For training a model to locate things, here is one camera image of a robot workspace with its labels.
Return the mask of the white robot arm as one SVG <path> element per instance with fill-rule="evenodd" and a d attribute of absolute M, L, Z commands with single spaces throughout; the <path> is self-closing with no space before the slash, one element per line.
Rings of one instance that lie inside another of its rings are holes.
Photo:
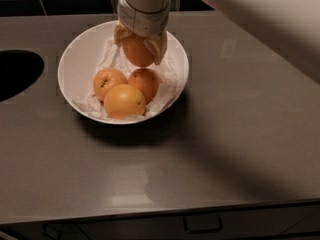
<path fill-rule="evenodd" d="M 320 0 L 201 0 L 320 81 Z M 171 0 L 118 0 L 118 16 L 135 34 L 166 27 Z"/>

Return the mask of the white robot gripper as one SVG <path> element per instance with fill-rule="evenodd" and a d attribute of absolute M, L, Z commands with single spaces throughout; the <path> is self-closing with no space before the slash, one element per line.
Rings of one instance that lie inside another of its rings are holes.
<path fill-rule="evenodd" d="M 153 56 L 153 63 L 160 65 L 167 51 L 167 32 L 164 29 L 170 7 L 171 0 L 118 0 L 120 21 L 113 31 L 115 44 L 121 46 L 123 40 L 132 38 L 134 34 L 147 37 L 143 44 Z"/>

